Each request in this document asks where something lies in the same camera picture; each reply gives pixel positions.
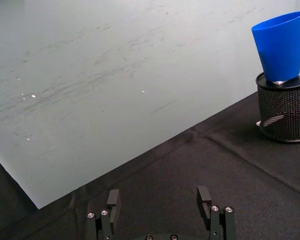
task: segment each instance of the blue plastic cup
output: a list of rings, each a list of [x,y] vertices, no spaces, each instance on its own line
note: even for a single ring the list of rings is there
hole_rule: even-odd
[[[265,78],[287,81],[300,73],[300,11],[252,27]]]

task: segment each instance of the table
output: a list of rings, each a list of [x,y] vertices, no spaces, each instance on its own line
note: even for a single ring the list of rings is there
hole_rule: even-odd
[[[196,205],[196,187],[205,185],[212,200],[234,207],[238,239],[300,240],[300,144],[266,138],[258,120],[254,93],[0,231],[0,239],[85,239],[86,214],[104,208],[116,188],[116,239],[172,232],[208,239]]]

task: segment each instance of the mesh cylinder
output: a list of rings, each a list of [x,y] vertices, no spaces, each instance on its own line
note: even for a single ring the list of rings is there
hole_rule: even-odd
[[[284,84],[257,77],[260,130],[282,142],[300,142],[300,76]]]

